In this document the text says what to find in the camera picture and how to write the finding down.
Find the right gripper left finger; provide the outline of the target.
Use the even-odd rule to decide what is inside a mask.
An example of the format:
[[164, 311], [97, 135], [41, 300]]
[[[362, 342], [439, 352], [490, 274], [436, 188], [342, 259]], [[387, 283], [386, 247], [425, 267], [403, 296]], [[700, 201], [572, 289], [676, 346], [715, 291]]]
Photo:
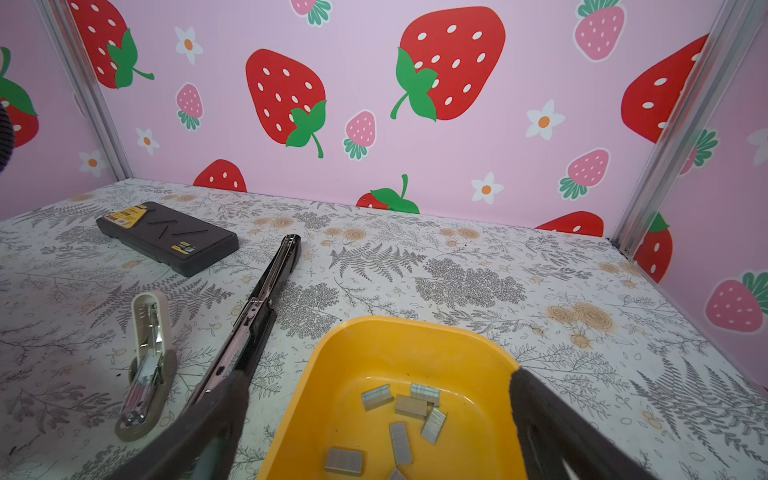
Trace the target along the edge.
[[108, 477], [227, 479], [248, 405], [249, 380], [237, 371]]

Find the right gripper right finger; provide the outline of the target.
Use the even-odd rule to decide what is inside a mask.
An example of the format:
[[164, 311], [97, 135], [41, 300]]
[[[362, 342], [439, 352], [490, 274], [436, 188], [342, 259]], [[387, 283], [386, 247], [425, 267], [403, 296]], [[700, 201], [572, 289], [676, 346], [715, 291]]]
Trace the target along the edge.
[[529, 479], [651, 479], [533, 374], [509, 384], [511, 414]]

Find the black stapler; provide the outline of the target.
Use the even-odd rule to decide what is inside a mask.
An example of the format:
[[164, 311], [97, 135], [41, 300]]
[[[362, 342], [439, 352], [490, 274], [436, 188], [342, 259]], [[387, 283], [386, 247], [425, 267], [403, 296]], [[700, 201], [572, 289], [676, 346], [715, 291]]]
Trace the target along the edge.
[[301, 237], [297, 234], [286, 235], [237, 316], [232, 332], [190, 396], [183, 413], [233, 372], [244, 373], [248, 380], [253, 378], [277, 319], [274, 303], [294, 271], [300, 253]]

